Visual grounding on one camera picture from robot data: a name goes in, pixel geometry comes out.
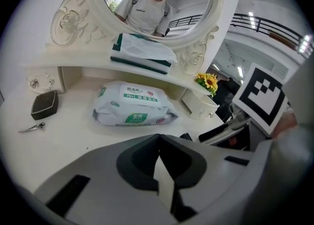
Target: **window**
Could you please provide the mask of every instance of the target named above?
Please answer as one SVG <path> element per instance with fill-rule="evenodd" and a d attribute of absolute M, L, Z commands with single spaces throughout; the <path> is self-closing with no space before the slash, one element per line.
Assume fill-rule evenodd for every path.
<path fill-rule="evenodd" d="M 118 6 L 119 3 L 121 3 L 122 0 L 109 0 L 108 6 L 111 11 L 114 11 L 114 9 Z"/>

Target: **ornate mirror frame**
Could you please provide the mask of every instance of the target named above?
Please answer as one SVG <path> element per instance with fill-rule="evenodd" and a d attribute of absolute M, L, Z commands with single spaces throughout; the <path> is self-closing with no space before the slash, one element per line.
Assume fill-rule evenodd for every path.
<path fill-rule="evenodd" d="M 64 0 L 53 17 L 52 43 L 47 47 L 108 53 L 120 33 L 140 33 L 169 46 L 180 61 L 186 62 L 190 58 L 189 53 L 204 56 L 207 41 L 214 38 L 210 33 L 219 30 L 217 21 L 222 3 L 223 0 L 210 0 L 203 20 L 192 30 L 179 36 L 161 38 L 141 33 L 121 22 L 105 0 Z"/>

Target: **yellow flower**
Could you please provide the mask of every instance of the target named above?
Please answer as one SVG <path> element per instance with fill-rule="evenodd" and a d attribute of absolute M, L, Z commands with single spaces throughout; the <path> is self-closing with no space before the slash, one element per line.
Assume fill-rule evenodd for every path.
<path fill-rule="evenodd" d="M 197 74 L 197 77 L 200 78 L 200 79 L 203 79 L 205 78 L 206 74 Z"/>
<path fill-rule="evenodd" d="M 205 84 L 207 88 L 212 88 L 215 90 L 218 89 L 216 77 L 213 77 L 212 75 L 208 75 L 208 76 L 205 76 L 204 80 L 205 80 Z"/>

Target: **railing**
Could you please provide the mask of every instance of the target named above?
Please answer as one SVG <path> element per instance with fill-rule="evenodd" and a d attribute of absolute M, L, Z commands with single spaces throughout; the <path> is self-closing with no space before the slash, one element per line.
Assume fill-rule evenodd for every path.
<path fill-rule="evenodd" d="M 195 25 L 201 19 L 201 17 L 202 17 L 202 14 L 177 19 L 177 20 L 171 21 L 168 28 L 184 26 L 184 25 Z"/>
<path fill-rule="evenodd" d="M 255 28 L 252 27 L 250 18 L 254 18 Z M 304 36 L 284 25 L 268 19 L 235 13 L 230 25 L 268 35 L 269 37 L 296 51 L 304 58 L 308 58 L 314 49 L 313 44 L 308 42 L 304 52 L 300 52 L 300 48 L 304 42 Z"/>

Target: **white vanity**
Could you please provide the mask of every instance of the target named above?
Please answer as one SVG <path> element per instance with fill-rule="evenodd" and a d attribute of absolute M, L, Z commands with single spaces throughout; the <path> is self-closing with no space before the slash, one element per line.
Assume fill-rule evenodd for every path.
<path fill-rule="evenodd" d="M 49 176 L 95 148 L 154 133 L 189 133 L 198 142 L 198 135 L 223 124 L 216 115 L 190 119 L 181 98 L 187 89 L 209 95 L 195 82 L 195 74 L 205 72 L 213 60 L 213 50 L 218 50 L 223 39 L 216 35 L 226 32 L 236 4 L 237 0 L 209 0 L 200 21 L 179 36 L 142 34 L 175 52 L 177 63 L 163 75 L 110 60 L 120 33 L 141 33 L 116 18 L 104 0 L 64 0 L 53 17 L 46 51 L 22 64 L 27 70 L 26 81 L 21 81 L 0 108 L 0 147 L 12 179 L 34 192 Z M 91 117 L 91 105 L 100 86 L 111 80 L 163 89 L 180 117 L 167 125 L 100 125 Z M 50 90 L 60 93 L 57 113 L 34 121 L 30 111 L 36 95 Z M 18 133 L 41 122 L 46 124 L 44 130 Z"/>

